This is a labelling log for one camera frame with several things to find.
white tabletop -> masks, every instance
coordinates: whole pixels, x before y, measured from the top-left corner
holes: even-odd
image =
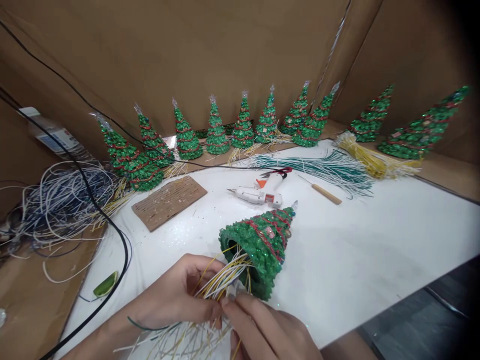
[[[327,150],[332,151],[330,140],[314,148],[295,147],[274,156],[323,157]],[[141,293],[183,254],[217,255],[220,229],[271,210],[266,204],[243,202],[226,190],[252,186],[259,172],[213,168],[190,175],[208,194],[157,230],[149,232],[131,209],[148,193],[135,195],[113,218],[132,242],[131,265],[105,308],[59,351],[57,358]],[[334,205],[293,173],[281,184],[278,191],[284,206],[298,200],[298,210],[269,304],[305,322],[319,348],[480,253],[480,207],[446,191],[409,177],[376,181],[371,189],[373,197],[348,200],[349,195],[340,188],[310,175],[302,176],[343,203]],[[113,271],[120,271],[123,262],[120,238],[109,228],[80,294],[92,299],[92,290]],[[78,299],[64,336],[100,301]],[[147,349],[139,349],[130,359],[145,359],[150,346],[142,345]]]

wooden handle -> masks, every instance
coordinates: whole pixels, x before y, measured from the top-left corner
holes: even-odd
[[[311,187],[314,188],[315,190],[317,190],[320,194],[322,194],[324,197],[328,198],[330,201],[332,201],[336,205],[340,205],[342,203],[342,200],[340,200],[335,195],[332,195],[327,190],[321,188],[317,184],[312,184]]]

white glue gun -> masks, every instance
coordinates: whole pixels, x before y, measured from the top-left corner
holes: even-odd
[[[246,200],[249,203],[263,204],[271,202],[271,206],[274,209],[278,209],[282,206],[282,194],[277,192],[277,188],[280,186],[283,179],[287,177],[286,172],[289,172],[284,169],[281,169],[280,171],[282,174],[274,171],[262,174],[263,177],[268,177],[268,179],[261,188],[239,186],[236,190],[227,190],[235,193],[238,198]]]

bottle label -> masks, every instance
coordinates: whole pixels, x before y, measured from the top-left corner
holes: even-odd
[[[55,139],[62,144],[65,149],[70,150],[76,147],[79,142],[70,134],[65,128],[50,133]],[[36,137],[42,143],[50,148],[54,153],[63,153],[64,150],[50,138],[47,134],[42,134]]]

hand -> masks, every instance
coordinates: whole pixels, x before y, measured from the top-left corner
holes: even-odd
[[[246,293],[222,299],[221,307],[235,329],[231,359],[241,340],[234,360],[322,360],[307,327],[295,316]]]
[[[193,295],[224,266],[222,262],[211,257],[183,255],[127,305],[131,312],[129,316],[142,327],[149,329],[159,329],[177,322],[207,321],[210,321],[210,326],[215,322],[215,327],[220,329],[222,308],[219,303]]]

